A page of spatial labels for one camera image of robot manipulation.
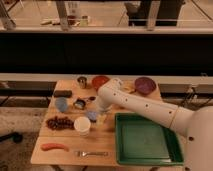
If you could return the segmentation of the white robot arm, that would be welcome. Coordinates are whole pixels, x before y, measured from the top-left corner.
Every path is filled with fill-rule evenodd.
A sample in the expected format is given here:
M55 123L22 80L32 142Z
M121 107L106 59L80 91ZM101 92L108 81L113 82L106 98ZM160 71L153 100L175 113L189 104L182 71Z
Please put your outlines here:
M196 111L163 101L131 95L113 78L98 89L97 108L107 111L112 104L142 115L186 138L183 171L213 171L213 106Z

